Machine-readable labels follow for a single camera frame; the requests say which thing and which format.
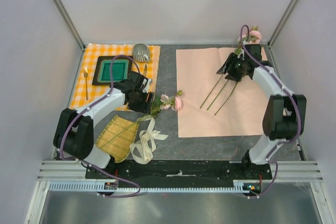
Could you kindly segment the orange white checkered cloth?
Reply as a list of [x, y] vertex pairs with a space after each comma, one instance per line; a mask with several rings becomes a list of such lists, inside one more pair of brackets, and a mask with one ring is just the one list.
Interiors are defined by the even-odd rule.
[[[150, 62], [148, 63], [137, 63], [141, 72], [144, 71], [144, 66], [147, 64], [148, 70], [146, 76], [152, 79], [152, 84], [150, 85], [150, 91], [155, 92], [159, 59], [160, 59], [160, 46], [149, 45], [150, 50]], [[70, 108], [76, 109], [80, 108], [94, 99], [103, 95], [106, 91], [110, 89], [110, 86], [93, 86], [92, 80], [95, 73], [95, 67], [99, 56], [117, 56], [117, 55], [127, 55], [132, 56], [132, 44], [123, 45], [108, 45], [108, 44], [89, 44], [86, 47], [81, 66], [79, 68], [79, 76], [75, 84], [74, 93], [70, 102]], [[86, 88], [85, 79], [83, 76], [83, 69], [87, 67], [88, 69], [88, 93], [89, 100], [86, 100]]]

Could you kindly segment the cream ribbon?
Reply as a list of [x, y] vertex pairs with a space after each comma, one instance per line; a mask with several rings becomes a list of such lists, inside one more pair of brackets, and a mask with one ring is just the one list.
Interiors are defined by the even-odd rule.
[[154, 129], [155, 119], [150, 116], [140, 118], [140, 122], [150, 121], [146, 130], [139, 133], [139, 140], [130, 145], [130, 153], [134, 161], [138, 164], [146, 165], [153, 159], [153, 152], [156, 150], [155, 140], [164, 141], [168, 135], [161, 134]]

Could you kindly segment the pink wrapping paper sheet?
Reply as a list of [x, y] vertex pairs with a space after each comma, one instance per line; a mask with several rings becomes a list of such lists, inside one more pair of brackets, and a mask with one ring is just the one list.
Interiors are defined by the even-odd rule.
[[262, 135], [268, 97], [250, 77], [238, 83], [232, 97], [222, 105], [207, 107], [223, 86], [216, 74], [233, 48], [179, 49], [176, 51], [177, 89], [183, 91], [178, 111], [179, 137]]

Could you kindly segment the woven bamboo mat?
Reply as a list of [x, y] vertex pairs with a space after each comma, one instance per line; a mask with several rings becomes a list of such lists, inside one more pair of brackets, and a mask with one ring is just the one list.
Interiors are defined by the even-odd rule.
[[135, 141], [138, 128], [138, 122], [116, 115], [99, 135], [96, 146], [112, 156], [115, 163], [121, 163], [130, 153], [130, 145]]

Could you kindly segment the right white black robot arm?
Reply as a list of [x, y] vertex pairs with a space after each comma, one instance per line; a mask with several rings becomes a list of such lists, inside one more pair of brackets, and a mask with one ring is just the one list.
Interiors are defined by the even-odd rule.
[[294, 142], [304, 131], [307, 99], [294, 94], [276, 75], [272, 64], [263, 60], [259, 44], [245, 45], [242, 52], [232, 52], [217, 74], [239, 83], [244, 77], [255, 81], [268, 97], [262, 121], [263, 134], [256, 145], [235, 165], [239, 178], [272, 179], [271, 158], [284, 144]]

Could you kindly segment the grey striped mug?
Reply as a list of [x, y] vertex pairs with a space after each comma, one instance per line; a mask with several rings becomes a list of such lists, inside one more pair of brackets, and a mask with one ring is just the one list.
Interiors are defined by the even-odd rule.
[[137, 62], [150, 62], [150, 50], [146, 44], [135, 44], [132, 49], [132, 55]]

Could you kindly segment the right aluminium frame post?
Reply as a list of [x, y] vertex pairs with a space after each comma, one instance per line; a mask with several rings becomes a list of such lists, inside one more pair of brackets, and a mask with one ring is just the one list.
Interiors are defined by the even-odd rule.
[[283, 30], [286, 22], [288, 21], [289, 17], [291, 16], [292, 12], [296, 8], [297, 4], [300, 0], [290, 0], [289, 4], [287, 5], [283, 15], [280, 18], [274, 32], [272, 33], [270, 39], [267, 42], [268, 48], [272, 48], [275, 44], [278, 36], [280, 35], [281, 31]]

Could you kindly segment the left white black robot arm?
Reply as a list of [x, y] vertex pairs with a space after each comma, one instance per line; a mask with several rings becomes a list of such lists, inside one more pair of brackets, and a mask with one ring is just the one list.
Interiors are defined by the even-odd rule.
[[131, 71], [128, 77], [114, 82], [103, 95], [78, 109], [64, 109], [58, 121], [53, 145], [59, 149], [60, 159], [78, 159], [97, 166], [97, 173], [111, 178], [115, 165], [111, 155], [94, 144], [94, 128], [113, 110], [126, 105], [134, 112], [148, 114], [154, 93], [149, 91], [152, 79]]

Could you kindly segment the pink rose stem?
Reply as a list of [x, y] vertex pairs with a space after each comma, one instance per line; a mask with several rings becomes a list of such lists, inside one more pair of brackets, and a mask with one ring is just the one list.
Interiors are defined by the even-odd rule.
[[[249, 29], [248, 32], [244, 35], [240, 35], [239, 36], [239, 39], [238, 39], [238, 42], [239, 42], [239, 46], [235, 49], [234, 52], [232, 53], [235, 53], [239, 58], [241, 59], [245, 59], [245, 60], [248, 60], [248, 62], [250, 63], [251, 65], [251, 60], [249, 59], [249, 57], [247, 55], [245, 55], [245, 51], [242, 47], [241, 44], [244, 44], [244, 45], [247, 45], [247, 44], [260, 44], [260, 41], [262, 39], [262, 35], [261, 33], [258, 31], [258, 26], [254, 26], [252, 29]], [[237, 85], [239, 82], [235, 82], [233, 81], [235, 84], [230, 92], [231, 96], [230, 98], [232, 97]]]
[[[172, 109], [173, 111], [179, 110], [182, 107], [182, 100], [180, 98], [182, 94], [183, 91], [178, 90], [176, 95], [170, 97], [167, 96], [166, 94], [162, 94], [160, 97], [156, 96], [151, 105], [151, 112], [147, 113], [144, 116], [150, 115], [153, 118], [155, 118], [162, 110], [168, 110], [168, 109]], [[138, 122], [140, 124], [140, 118], [136, 119], [135, 122]]]

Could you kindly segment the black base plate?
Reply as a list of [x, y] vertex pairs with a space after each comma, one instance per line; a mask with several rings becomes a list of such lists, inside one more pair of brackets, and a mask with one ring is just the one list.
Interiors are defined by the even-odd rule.
[[146, 165], [133, 160], [108, 165], [111, 175], [142, 187], [228, 187], [234, 180], [271, 180], [270, 165], [230, 161], [154, 160]]

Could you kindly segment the black green square plate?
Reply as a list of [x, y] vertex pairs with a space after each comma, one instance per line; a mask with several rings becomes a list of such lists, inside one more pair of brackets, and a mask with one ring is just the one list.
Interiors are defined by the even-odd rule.
[[[115, 56], [99, 56], [92, 80], [93, 86], [110, 85], [110, 65]], [[114, 82], [126, 79], [132, 70], [132, 56], [122, 56], [113, 61], [112, 77]]]

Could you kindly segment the gold spoon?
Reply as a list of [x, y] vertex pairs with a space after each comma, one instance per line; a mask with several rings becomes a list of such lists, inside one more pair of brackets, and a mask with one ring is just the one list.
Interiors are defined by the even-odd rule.
[[87, 82], [87, 79], [88, 79], [88, 69], [87, 69], [87, 67], [84, 67], [84, 69], [83, 69], [83, 76], [84, 76], [84, 79], [85, 79], [86, 100], [88, 101], [89, 100], [89, 93], [88, 93], [88, 82]]

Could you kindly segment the cream rose stem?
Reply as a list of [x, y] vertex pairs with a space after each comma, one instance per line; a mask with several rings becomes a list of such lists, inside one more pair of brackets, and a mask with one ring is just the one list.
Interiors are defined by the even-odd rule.
[[209, 104], [209, 106], [207, 107], [207, 111], [210, 110], [210, 108], [215, 104], [218, 105], [220, 102], [222, 103], [222, 105], [219, 107], [219, 109], [217, 109], [217, 111], [215, 112], [215, 115], [221, 110], [221, 108], [225, 105], [225, 103], [228, 101], [228, 99], [230, 98], [231, 94], [226, 95], [227, 91], [227, 87], [230, 87], [230, 84], [232, 83], [232, 81], [225, 79], [225, 82], [223, 81], [223, 86], [221, 87], [221, 89], [218, 91], [218, 93], [216, 94], [216, 96], [214, 97], [214, 99], [211, 101], [211, 103]]

